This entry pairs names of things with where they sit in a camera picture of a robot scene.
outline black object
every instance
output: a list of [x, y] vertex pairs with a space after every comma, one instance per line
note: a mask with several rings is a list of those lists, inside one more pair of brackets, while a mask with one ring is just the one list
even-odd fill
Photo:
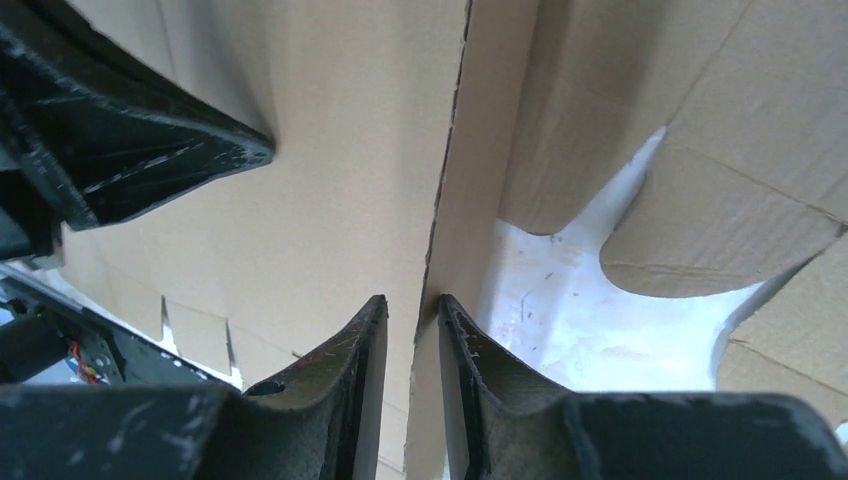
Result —
[[848, 460], [824, 421], [782, 395], [582, 395], [440, 301], [451, 478], [830, 479]]
[[2, 478], [373, 479], [386, 301], [246, 396], [211, 384], [0, 387]]
[[0, 3], [0, 260], [52, 254], [61, 221], [123, 222], [271, 154], [64, 0]]
[[77, 342], [83, 360], [96, 366], [111, 385], [212, 382], [233, 388], [4, 265], [0, 265], [0, 291], [16, 304], [14, 319], [0, 327], [0, 372], [9, 372], [0, 374], [0, 383], [25, 381], [66, 358], [70, 343]]

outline brown cardboard sheet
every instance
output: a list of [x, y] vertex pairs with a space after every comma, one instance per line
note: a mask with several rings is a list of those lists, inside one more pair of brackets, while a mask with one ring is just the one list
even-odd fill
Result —
[[501, 218], [562, 230], [666, 125], [747, 0], [542, 0]]
[[[134, 301], [152, 324], [164, 297], [180, 351], [225, 371], [229, 325], [248, 382], [286, 367], [291, 352], [319, 345], [383, 293], [383, 398], [405, 417], [466, 3], [77, 0], [95, 28], [268, 132], [277, 152], [270, 166], [123, 229], [69, 234], [65, 277], [112, 310], [107, 279], [128, 276], [144, 287]], [[395, 473], [405, 427], [383, 422], [380, 455]]]
[[531, 0], [472, 4], [415, 335], [406, 444], [408, 478], [442, 478], [447, 448], [436, 302], [440, 294], [451, 293], [469, 311], [478, 308], [494, 245], [536, 6]]
[[753, 0], [672, 120], [602, 252], [636, 293], [771, 278], [848, 220], [848, 3]]
[[848, 237], [805, 266], [731, 333], [718, 388], [800, 397], [837, 427], [848, 421]]

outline black plastic part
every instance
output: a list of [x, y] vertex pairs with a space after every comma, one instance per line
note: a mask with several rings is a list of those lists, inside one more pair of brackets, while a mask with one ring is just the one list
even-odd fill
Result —
[[[4, 478], [373, 479], [386, 301], [246, 396], [214, 385], [0, 388]], [[284, 384], [279, 393], [263, 385]]]
[[20, 383], [62, 361], [68, 347], [46, 318], [23, 315], [0, 326], [0, 383]]
[[95, 32], [64, 0], [0, 3], [0, 259], [270, 162], [271, 142]]
[[766, 394], [577, 394], [440, 301], [451, 478], [832, 479], [848, 460], [825, 422]]
[[[65, 354], [67, 341], [79, 342], [83, 360], [96, 366], [112, 385], [212, 382], [233, 388], [21, 272], [0, 265], [0, 277], [3, 275], [6, 277], [0, 278], [0, 291], [23, 304], [26, 315], [38, 314], [53, 325], [67, 339], [63, 340]], [[6, 344], [0, 343], [0, 349], [5, 348]]]

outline cardboard box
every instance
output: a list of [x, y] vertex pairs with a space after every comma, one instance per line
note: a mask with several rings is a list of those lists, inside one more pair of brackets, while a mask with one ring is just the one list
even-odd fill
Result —
[[[164, 313], [181, 353], [233, 364], [245, 387], [386, 294], [385, 478], [441, 478], [434, 302], [477, 311], [498, 215], [560, 230], [658, 127], [668, 140], [603, 253], [622, 288], [729, 290], [844, 231], [840, 0], [73, 3], [277, 155], [69, 232], [63, 275], [154, 338]], [[720, 388], [794, 393], [845, 421], [845, 250], [732, 334]]]

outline wire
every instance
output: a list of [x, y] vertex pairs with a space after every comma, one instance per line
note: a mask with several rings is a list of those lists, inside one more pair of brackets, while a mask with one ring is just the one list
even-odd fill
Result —
[[77, 377], [79, 377], [80, 380], [92, 385], [103, 383], [97, 377], [97, 371], [86, 365], [85, 361], [82, 359], [79, 342], [76, 340], [71, 341], [71, 348], [68, 351], [68, 354], [74, 357], [74, 360], [77, 361]]

